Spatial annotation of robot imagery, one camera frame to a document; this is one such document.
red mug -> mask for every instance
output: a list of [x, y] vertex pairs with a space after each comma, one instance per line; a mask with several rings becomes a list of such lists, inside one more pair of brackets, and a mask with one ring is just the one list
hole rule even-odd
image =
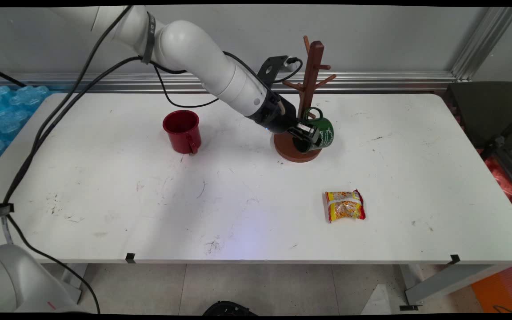
[[201, 147], [199, 116], [193, 111], [178, 110], [163, 119], [163, 129], [169, 135], [173, 150], [196, 154]]

snack bag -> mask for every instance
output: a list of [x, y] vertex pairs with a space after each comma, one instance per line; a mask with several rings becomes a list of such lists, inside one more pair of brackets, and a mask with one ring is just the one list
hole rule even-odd
[[358, 190], [353, 192], [326, 192], [325, 198], [327, 198], [330, 222], [341, 217], [364, 219], [363, 201]]

white table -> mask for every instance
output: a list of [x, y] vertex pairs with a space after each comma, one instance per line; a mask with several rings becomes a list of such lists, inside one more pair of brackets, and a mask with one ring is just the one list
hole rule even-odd
[[[49, 97], [0, 158], [0, 202], [64, 95]], [[479, 277], [512, 264], [512, 205], [440, 97], [316, 95], [313, 105], [335, 140], [295, 164], [220, 101], [195, 109], [203, 143], [190, 156], [163, 131], [176, 110], [163, 95], [85, 95], [37, 153], [13, 217], [32, 245], [68, 263], [134, 253], [136, 263], [407, 265], [458, 255], [455, 266], [487, 266], [470, 272]], [[324, 192], [356, 188], [366, 219], [329, 223]]]

gray wall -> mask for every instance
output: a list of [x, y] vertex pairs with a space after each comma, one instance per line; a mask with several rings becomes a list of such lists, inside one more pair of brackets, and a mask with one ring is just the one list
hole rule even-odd
[[[148, 10], [165, 24], [194, 22], [253, 68], [269, 56], [305, 57], [302, 37], [307, 35], [323, 42], [324, 62], [338, 72], [449, 71], [485, 12], [315, 4], [180, 4]], [[45, 8], [0, 8], [0, 70], [77, 73], [98, 37]], [[104, 43], [89, 72], [133, 55], [121, 44]], [[152, 68], [136, 62], [117, 72], [152, 73]]]
[[472, 80], [512, 81], [512, 22]]

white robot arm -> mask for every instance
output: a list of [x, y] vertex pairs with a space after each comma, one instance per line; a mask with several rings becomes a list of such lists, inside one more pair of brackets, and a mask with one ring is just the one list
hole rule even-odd
[[[94, 6], [51, 10], [85, 30], [102, 34], [125, 8]], [[132, 7], [110, 31], [109, 39], [124, 43], [143, 55], [150, 17], [155, 19], [145, 6]], [[270, 94], [252, 74], [226, 56], [204, 30], [191, 22], [177, 20], [161, 24], [155, 21], [151, 60], [169, 70], [189, 71], [201, 80], [209, 93], [273, 133], [289, 132], [310, 142], [315, 142], [319, 136], [315, 127], [297, 119], [293, 105], [279, 95]]]

